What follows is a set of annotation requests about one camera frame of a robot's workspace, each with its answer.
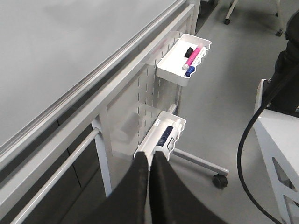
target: black eraser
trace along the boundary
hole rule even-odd
[[[185,53],[185,57],[190,57],[193,51],[194,51],[193,48],[188,48],[187,52]]]

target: gray countertop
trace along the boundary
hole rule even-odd
[[[0,146],[175,0],[0,3]]]

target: chair leg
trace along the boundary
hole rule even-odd
[[[231,7],[229,8],[228,14],[227,14],[226,17],[225,17],[225,22],[224,22],[225,24],[228,25],[228,24],[230,23],[230,20],[229,20],[230,15],[232,14],[232,12],[233,12],[233,10],[234,10],[236,4],[238,3],[238,1],[239,1],[239,0],[234,0],[233,3],[231,4]]]
[[[276,33],[276,36],[281,36],[283,30],[285,29],[284,19],[282,16],[282,9],[280,5],[280,0],[276,0],[276,9],[277,9],[277,16],[279,20],[279,31]]]
[[[223,176],[227,176],[228,173],[229,173],[229,171],[227,169],[225,169],[225,168],[222,168],[222,167],[220,167],[220,166],[218,166],[216,164],[213,164],[211,162],[203,160],[202,158],[196,157],[196,156],[191,155],[191,154],[189,154],[187,152],[179,150],[178,148],[174,149],[173,154],[176,155],[176,156],[178,156],[178,157],[181,157],[181,158],[183,158],[185,160],[193,162],[193,163],[195,163],[197,165],[200,165],[200,166],[202,166],[204,168],[207,168],[207,169],[209,169],[211,171],[214,171],[214,172],[216,172],[218,174],[221,174]]]

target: black cable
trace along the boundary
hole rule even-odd
[[[241,181],[241,184],[243,186],[244,191],[246,192],[247,196],[249,197],[249,199],[252,201],[252,203],[264,214],[266,215],[269,219],[271,219],[273,222],[275,222],[276,224],[283,224],[282,222],[278,221],[275,217],[273,217],[271,214],[269,214],[256,200],[255,198],[252,196],[251,192],[249,191],[245,180],[244,180],[244,176],[242,173],[242,164],[241,164],[241,157],[242,157],[242,149],[245,143],[245,140],[249,134],[249,131],[251,130],[252,126],[254,125],[254,123],[256,122],[256,120],[258,119],[258,117],[261,115],[261,113],[263,112],[263,110],[267,107],[267,105],[273,100],[273,98],[281,91],[281,89],[296,75],[299,74],[299,64],[295,66],[294,69],[291,70],[291,72],[289,72],[285,78],[277,85],[277,87],[275,89],[273,89],[273,91],[267,96],[267,98],[262,102],[260,108],[255,112],[255,114],[253,115],[253,117],[251,118],[250,122],[247,124],[244,133],[241,137],[240,143],[239,143],[239,147],[238,147],[238,152],[237,152],[237,169],[238,169],[238,175],[239,175],[239,179]]]

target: pink marker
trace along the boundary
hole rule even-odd
[[[192,52],[192,54],[190,55],[190,57],[188,58],[188,60],[186,61],[186,63],[183,66],[184,70],[188,70],[189,66],[192,65],[194,59],[196,58],[196,56],[199,54],[200,50],[201,50],[201,46],[197,46],[196,49]]]

